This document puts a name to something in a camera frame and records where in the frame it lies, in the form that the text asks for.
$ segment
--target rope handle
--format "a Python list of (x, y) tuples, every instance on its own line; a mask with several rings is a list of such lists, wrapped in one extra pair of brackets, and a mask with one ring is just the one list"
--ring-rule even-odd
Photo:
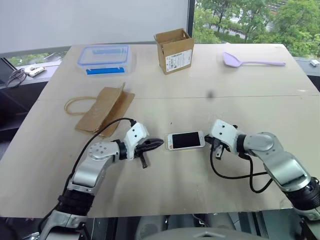
[(85, 113), (87, 112), (71, 112), (69, 111), (68, 107), (73, 104), (74, 102), (77, 102), (77, 101), (81, 101), (81, 100), (93, 100), (93, 99), (97, 99), (95, 96), (78, 96), (78, 97), (74, 97), (74, 98), (71, 98), (69, 99), (65, 105), (64, 105), (64, 111), (71, 115), (71, 116), (79, 116), (79, 115), (84, 115)]

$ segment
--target smartphone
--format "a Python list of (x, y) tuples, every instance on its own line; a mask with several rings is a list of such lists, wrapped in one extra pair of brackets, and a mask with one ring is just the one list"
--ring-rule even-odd
[(195, 149), (205, 146), (203, 131), (172, 133), (167, 137), (169, 150)]

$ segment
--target container lid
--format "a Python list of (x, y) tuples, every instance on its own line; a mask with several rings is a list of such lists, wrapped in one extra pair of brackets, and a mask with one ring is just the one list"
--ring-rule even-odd
[(87, 46), (82, 50), (78, 65), (125, 64), (129, 45)]

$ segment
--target spatula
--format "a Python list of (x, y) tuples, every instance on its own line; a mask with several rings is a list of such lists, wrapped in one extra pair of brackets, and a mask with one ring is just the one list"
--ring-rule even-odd
[(226, 65), (229, 65), (234, 68), (238, 68), (242, 64), (269, 64), (277, 66), (286, 65), (286, 63), (283, 61), (240, 61), (236, 56), (228, 52), (223, 52), (223, 60)]

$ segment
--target white wall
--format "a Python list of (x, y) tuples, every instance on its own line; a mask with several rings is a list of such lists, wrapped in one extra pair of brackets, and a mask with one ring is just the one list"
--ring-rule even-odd
[(188, 0), (0, 0), (0, 54), (153, 41), (187, 15)]

